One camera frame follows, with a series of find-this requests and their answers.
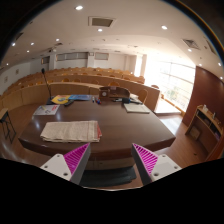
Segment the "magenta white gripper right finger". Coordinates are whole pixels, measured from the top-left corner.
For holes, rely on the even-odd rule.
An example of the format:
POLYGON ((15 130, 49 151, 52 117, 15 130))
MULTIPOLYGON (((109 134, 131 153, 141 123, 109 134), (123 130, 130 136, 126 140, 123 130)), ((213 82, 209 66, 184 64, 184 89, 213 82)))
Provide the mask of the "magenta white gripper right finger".
POLYGON ((131 154, 138 168, 143 185, 155 182, 181 170, 166 154, 157 155, 143 146, 133 143, 131 154))

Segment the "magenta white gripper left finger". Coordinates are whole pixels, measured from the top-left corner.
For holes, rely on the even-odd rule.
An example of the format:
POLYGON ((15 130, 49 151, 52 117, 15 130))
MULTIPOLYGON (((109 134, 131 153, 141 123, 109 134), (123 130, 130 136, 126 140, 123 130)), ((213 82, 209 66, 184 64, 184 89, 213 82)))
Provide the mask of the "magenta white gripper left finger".
POLYGON ((55 154, 41 169, 79 185, 90 154, 90 144, 87 143, 64 155, 55 154))

